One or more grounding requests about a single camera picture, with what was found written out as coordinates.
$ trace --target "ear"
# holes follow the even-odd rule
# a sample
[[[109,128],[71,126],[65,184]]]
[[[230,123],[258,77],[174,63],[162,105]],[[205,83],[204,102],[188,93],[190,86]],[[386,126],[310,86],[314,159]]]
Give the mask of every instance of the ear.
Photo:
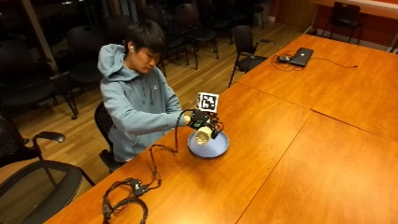
[[[128,42],[128,50],[129,51],[134,51],[134,44],[133,44],[133,42]]]

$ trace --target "conference table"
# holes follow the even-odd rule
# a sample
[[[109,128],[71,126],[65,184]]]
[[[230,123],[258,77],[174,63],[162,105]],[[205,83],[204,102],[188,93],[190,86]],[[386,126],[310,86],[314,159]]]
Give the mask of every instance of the conference table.
[[[220,95],[229,138],[206,160],[153,147],[161,186],[141,199],[146,223],[398,223],[398,55],[302,35],[276,55],[313,49],[305,68],[266,60]],[[157,142],[174,147],[174,132]],[[103,223],[103,196],[152,180],[146,149],[47,223]],[[116,203],[128,195],[117,188]],[[140,223],[130,204],[110,223]]]

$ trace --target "hoodie sleeve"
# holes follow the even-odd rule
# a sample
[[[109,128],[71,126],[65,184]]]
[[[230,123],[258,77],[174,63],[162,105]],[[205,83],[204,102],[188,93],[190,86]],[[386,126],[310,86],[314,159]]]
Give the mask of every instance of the hoodie sleeve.
[[[161,83],[164,85],[165,112],[168,114],[177,113],[177,112],[180,113],[181,106],[180,106],[178,97],[173,89],[166,84],[164,74],[160,74],[160,77],[161,77]]]
[[[176,127],[176,120],[180,112],[152,114],[137,110],[124,95],[124,87],[120,82],[101,82],[104,106],[108,109],[116,127],[124,132],[134,135],[166,131]],[[180,119],[180,126],[184,126],[184,119]]]

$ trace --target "gray hoodie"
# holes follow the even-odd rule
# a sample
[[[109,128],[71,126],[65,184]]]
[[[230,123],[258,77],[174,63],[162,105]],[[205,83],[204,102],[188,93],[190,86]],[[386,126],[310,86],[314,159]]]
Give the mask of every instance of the gray hoodie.
[[[124,55],[124,46],[106,45],[99,58],[104,106],[114,122],[108,136],[120,162],[129,161],[176,127],[181,112],[161,70],[132,71],[124,66]],[[185,126],[182,116],[178,125]]]

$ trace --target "black device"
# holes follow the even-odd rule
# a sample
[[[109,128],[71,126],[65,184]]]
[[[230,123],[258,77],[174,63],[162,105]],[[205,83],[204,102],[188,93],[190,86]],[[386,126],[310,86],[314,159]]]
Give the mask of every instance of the black device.
[[[216,139],[218,136],[218,133],[222,131],[222,129],[218,126],[218,117],[217,113],[201,111],[198,109],[194,109],[190,115],[190,121],[188,126],[198,130],[201,127],[208,127],[212,130],[212,138]]]
[[[305,67],[313,56],[313,49],[300,48],[296,55],[290,59],[290,64]]]

